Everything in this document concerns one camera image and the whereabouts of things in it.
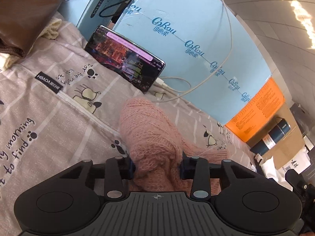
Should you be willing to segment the pink knitted sweater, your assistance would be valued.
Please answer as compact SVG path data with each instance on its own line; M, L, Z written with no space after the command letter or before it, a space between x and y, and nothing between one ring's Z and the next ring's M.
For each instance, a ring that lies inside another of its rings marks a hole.
M120 135L136 166L131 191L190 193L192 180L179 176L182 154L220 164L226 150L201 148L186 140L162 109L146 98L132 98L120 113Z

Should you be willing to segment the white plastic bag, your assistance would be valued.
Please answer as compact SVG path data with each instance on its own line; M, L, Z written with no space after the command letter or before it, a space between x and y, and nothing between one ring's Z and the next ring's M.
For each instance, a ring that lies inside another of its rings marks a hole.
M283 165L279 171L285 175L288 170L294 169L296 173L300 174L310 166L311 160L308 155L308 150L306 147L303 147L290 161Z

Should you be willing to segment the white cloth garment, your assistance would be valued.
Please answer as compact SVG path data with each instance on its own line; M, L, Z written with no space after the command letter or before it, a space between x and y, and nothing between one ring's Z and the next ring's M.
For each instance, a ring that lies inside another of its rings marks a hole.
M259 165L266 178L275 180L277 184L283 186L284 188L287 188L290 191L293 190L293 187L285 180L284 176L281 175L280 172L275 169L273 157L271 157L270 159L263 158L260 161Z

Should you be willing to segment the brown cardboard box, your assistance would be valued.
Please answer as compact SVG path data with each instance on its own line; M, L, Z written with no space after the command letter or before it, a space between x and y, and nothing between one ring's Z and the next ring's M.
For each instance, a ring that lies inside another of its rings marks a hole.
M305 142L288 105L283 104L247 144L263 158L273 158L275 168L281 169L304 148Z

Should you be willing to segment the dark blue thermos bottle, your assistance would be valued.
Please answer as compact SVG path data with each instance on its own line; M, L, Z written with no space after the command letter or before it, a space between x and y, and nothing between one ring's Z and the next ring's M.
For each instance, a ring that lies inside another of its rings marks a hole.
M260 154L263 156L269 150L276 146L276 144L284 138L284 136L290 131L290 124L282 118L276 125L271 129L266 136L259 140L250 151L254 154Z

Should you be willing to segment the orange printed envelope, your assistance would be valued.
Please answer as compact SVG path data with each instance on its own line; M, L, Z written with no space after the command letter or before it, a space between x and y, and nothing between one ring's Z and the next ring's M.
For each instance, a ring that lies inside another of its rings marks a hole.
M273 78L227 124L240 140L248 142L285 103L284 95Z

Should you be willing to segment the large light blue box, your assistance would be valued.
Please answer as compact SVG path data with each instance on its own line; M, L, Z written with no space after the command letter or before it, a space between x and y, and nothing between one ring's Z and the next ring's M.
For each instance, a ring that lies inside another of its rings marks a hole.
M271 72L221 0L134 0L114 30L166 66L166 84L221 124L263 87Z

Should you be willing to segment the smartphone with lit screen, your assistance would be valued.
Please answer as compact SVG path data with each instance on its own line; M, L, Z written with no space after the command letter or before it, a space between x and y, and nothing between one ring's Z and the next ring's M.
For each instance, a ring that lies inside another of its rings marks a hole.
M117 32L99 25L84 50L143 93L148 92L166 63Z

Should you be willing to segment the brown leather bag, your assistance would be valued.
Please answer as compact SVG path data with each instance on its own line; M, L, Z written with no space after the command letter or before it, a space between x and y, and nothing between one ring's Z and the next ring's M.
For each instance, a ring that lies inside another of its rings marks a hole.
M1 52L25 58L63 0L1 0Z

